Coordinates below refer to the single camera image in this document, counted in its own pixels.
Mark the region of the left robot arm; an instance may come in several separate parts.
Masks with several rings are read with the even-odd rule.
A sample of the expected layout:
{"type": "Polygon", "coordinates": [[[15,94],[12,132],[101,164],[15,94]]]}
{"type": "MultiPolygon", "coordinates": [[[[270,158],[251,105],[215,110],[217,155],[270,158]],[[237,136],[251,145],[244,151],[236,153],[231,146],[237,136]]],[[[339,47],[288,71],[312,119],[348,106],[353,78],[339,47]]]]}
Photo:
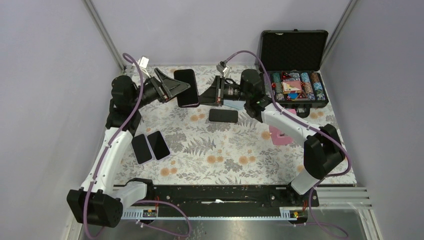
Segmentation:
{"type": "Polygon", "coordinates": [[[155,200],[151,180],[133,178],[113,191],[119,161],[131,145],[142,116],[139,109],[158,100],[167,103],[188,90],[189,83],[168,77],[158,68],[140,86],[128,75],[112,83],[104,138],[95,162],[79,189],[69,190],[66,201],[80,224],[114,228],[126,209],[139,201],[148,206],[155,200]]]}

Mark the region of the light blue phone case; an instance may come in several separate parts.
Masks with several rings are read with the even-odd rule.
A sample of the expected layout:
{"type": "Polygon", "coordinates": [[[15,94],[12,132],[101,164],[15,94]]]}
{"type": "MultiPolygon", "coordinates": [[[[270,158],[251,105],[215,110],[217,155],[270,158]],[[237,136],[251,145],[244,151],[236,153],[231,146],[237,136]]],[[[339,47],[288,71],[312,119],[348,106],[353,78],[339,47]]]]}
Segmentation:
{"type": "Polygon", "coordinates": [[[224,100],[223,105],[229,108],[236,109],[238,111],[241,111],[244,109],[245,101],[239,101],[239,100],[224,100]]]}

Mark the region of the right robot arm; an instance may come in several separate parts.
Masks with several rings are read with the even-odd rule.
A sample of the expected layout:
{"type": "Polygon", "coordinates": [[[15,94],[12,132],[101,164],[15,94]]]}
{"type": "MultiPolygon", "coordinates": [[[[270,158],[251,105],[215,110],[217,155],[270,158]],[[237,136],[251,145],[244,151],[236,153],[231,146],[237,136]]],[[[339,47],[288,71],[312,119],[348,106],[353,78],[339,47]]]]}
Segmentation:
{"type": "Polygon", "coordinates": [[[283,109],[266,94],[264,85],[263,74],[255,69],[243,70],[239,84],[217,75],[199,96],[199,102],[221,106],[225,100],[241,100],[251,118],[277,128],[303,146],[304,170],[289,183],[286,193],[287,201],[299,206],[307,199],[306,193],[327,177],[347,153],[333,125],[318,126],[283,109]]]}

